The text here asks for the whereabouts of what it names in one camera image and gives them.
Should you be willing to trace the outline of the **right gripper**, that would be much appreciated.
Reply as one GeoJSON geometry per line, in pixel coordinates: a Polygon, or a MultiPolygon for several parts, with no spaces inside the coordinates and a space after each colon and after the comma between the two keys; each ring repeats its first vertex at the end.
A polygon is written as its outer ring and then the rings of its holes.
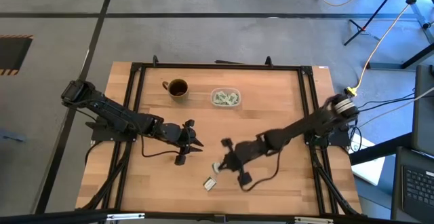
{"type": "Polygon", "coordinates": [[[230,138],[224,138],[221,143],[229,151],[224,155],[220,170],[237,171],[239,173],[237,180],[241,186],[252,182],[250,174],[243,168],[244,165],[262,155],[266,155],[271,150],[271,146],[260,138],[255,141],[243,141],[237,144],[234,144],[230,138]]]}

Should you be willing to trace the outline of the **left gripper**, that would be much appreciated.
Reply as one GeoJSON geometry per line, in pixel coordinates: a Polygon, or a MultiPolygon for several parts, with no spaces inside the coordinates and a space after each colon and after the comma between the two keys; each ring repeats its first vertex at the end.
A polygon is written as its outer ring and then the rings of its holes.
{"type": "Polygon", "coordinates": [[[179,148],[178,155],[175,159],[175,165],[182,166],[186,161],[186,154],[193,152],[202,152],[202,149],[192,147],[191,145],[203,146],[203,144],[195,138],[193,126],[195,121],[189,119],[179,126],[173,123],[162,124],[160,127],[163,141],[179,148]]]}

